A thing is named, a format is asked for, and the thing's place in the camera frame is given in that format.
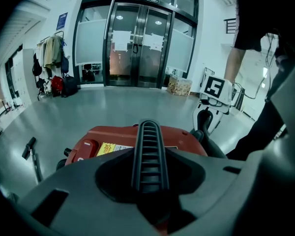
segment sticker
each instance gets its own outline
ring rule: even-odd
[[[103,143],[96,156],[105,155],[105,154],[111,153],[113,151],[118,151],[118,150],[122,150],[125,148],[131,148],[131,146]]]
[[[147,0],[149,2],[159,3],[159,0]]]
[[[218,98],[220,97],[223,86],[224,86],[224,80],[210,76],[207,80],[205,93]]]

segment backpack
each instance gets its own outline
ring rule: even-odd
[[[61,91],[62,97],[68,97],[78,91],[78,85],[72,76],[65,76],[63,78],[63,90]]]
[[[39,76],[42,72],[42,68],[38,63],[38,59],[36,58],[36,54],[34,54],[33,61],[34,61],[34,65],[33,65],[33,69],[32,69],[33,75]]]
[[[45,81],[41,78],[38,79],[38,81],[36,82],[36,87],[39,89],[38,95],[37,95],[37,99],[39,100],[39,95],[42,95],[45,91],[44,91],[44,83]]]
[[[68,71],[69,71],[69,60],[64,56],[64,53],[62,53],[62,60],[61,60],[62,76],[64,73],[68,73]]]
[[[54,76],[51,80],[51,89],[54,97],[60,95],[63,89],[63,79],[59,76]]]

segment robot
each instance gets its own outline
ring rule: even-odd
[[[207,120],[208,134],[218,126],[223,115],[229,114],[232,102],[232,83],[205,72],[201,83],[200,99],[193,111],[193,125],[195,130],[201,130]]]

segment glass door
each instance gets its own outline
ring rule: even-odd
[[[159,87],[170,16],[149,6],[115,4],[107,38],[107,85]]]

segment hanging jacket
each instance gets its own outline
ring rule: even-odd
[[[56,67],[60,67],[61,45],[62,38],[57,35],[51,36],[47,39],[44,57],[44,67],[47,67],[49,69],[51,69],[53,65],[55,65]]]
[[[46,41],[37,45],[36,57],[41,67],[44,67],[45,50],[46,50]]]

